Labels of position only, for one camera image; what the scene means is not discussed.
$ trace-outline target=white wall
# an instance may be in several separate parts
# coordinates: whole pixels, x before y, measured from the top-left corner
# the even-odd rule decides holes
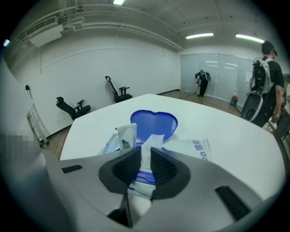
[[[113,104],[110,76],[115,88],[127,86],[133,97],[180,88],[180,58],[161,44],[99,30],[67,33],[25,54],[12,67],[16,80],[29,85],[48,135],[72,124],[56,107],[63,97],[73,107],[84,99],[92,111]]]
[[[278,38],[269,38],[268,40],[273,43],[275,50],[278,52],[276,61],[280,64],[282,72],[290,73],[290,62],[284,46]],[[186,49],[179,52],[179,55],[198,53],[235,55],[246,57],[251,60],[262,57],[260,43],[235,38],[234,34],[217,34],[213,37],[189,39]]]

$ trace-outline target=glass wall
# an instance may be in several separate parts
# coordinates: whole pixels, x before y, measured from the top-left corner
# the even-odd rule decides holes
[[[181,56],[181,91],[195,92],[194,75],[201,69],[209,72],[205,95],[230,101],[234,94],[243,106],[249,90],[247,76],[252,73],[253,61],[222,54],[193,54]]]

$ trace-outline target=gray device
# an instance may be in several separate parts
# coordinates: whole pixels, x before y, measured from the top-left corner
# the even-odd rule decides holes
[[[140,161],[140,147],[60,162],[35,150],[2,167],[19,206],[47,231],[241,231],[265,208],[218,165],[151,148],[152,206],[132,225],[127,189]]]

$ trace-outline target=black cap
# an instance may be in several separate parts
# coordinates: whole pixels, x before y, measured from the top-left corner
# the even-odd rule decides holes
[[[264,54],[270,54],[270,51],[273,50],[275,55],[277,56],[277,51],[275,51],[274,49],[274,45],[269,42],[269,41],[265,41],[263,44],[262,44],[262,52]]]

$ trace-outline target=baseboard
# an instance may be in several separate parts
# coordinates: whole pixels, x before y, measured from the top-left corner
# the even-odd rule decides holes
[[[71,125],[68,125],[68,126],[66,126],[66,127],[64,127],[64,128],[62,128],[62,129],[60,129],[59,131],[57,131],[57,132],[51,134],[50,136],[47,136],[47,139],[51,138],[52,136],[57,135],[57,134],[60,133],[60,132],[63,132],[64,130],[70,128],[71,126],[72,126],[72,124],[71,124]]]
[[[166,92],[158,93],[158,94],[156,94],[156,95],[161,95],[161,94],[168,93],[168,92],[173,92],[173,91],[176,91],[176,90],[180,91],[180,89],[174,89],[174,90],[170,90],[170,91],[166,91]]]

